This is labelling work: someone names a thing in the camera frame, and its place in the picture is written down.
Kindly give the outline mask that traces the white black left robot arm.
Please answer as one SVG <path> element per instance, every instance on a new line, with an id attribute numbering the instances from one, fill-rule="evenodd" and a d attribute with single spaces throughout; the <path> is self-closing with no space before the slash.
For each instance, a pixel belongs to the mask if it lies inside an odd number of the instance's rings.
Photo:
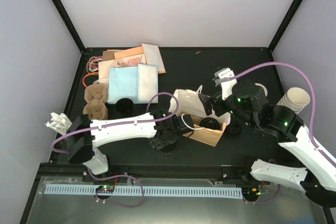
<path id="1" fill-rule="evenodd" d="M 67 160 L 84 164 L 102 182 L 108 181 L 113 169 L 100 146 L 133 138 L 149 138 L 152 148 L 170 153 L 175 142 L 193 131 L 189 114 L 172 115 L 159 108 L 143 115 L 116 120 L 91 120 L 87 114 L 78 116 L 67 130 Z"/>

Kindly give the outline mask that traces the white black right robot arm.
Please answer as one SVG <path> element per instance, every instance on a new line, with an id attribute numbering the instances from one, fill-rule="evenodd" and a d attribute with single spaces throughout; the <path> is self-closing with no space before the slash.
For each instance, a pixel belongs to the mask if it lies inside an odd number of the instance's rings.
<path id="1" fill-rule="evenodd" d="M 221 92 L 198 98 L 206 115 L 230 113 L 303 164 L 296 168 L 255 159 L 238 171 L 243 183 L 273 182 L 302 192 L 322 207 L 335 207 L 335 158 L 324 147 L 314 146 L 308 127 L 292 109 L 269 104 L 263 88 L 250 80 L 235 80 Z"/>

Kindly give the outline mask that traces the black plastic cup lid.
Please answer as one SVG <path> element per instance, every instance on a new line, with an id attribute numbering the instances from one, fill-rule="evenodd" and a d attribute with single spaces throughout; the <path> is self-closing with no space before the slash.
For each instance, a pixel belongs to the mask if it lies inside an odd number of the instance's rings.
<path id="1" fill-rule="evenodd" d="M 214 118 L 204 118 L 199 123 L 200 127 L 211 130 L 220 130 L 220 123 Z"/>

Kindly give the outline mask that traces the brown paper takeout bag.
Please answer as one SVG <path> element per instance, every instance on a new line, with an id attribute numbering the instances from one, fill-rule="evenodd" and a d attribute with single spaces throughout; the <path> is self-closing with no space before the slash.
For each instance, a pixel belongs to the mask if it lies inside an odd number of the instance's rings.
<path id="1" fill-rule="evenodd" d="M 226 126 L 230 123 L 220 123 L 220 130 L 211 130 L 200 127 L 199 124 L 204 118 L 215 118 L 215 115 L 207 117 L 198 94 L 201 93 L 203 86 L 199 86 L 196 91 L 189 89 L 176 89 L 174 97 L 170 100 L 169 112 L 176 112 L 177 116 L 182 116 L 183 120 L 190 115 L 193 120 L 192 135 L 193 140 L 215 147 L 222 137 Z"/>

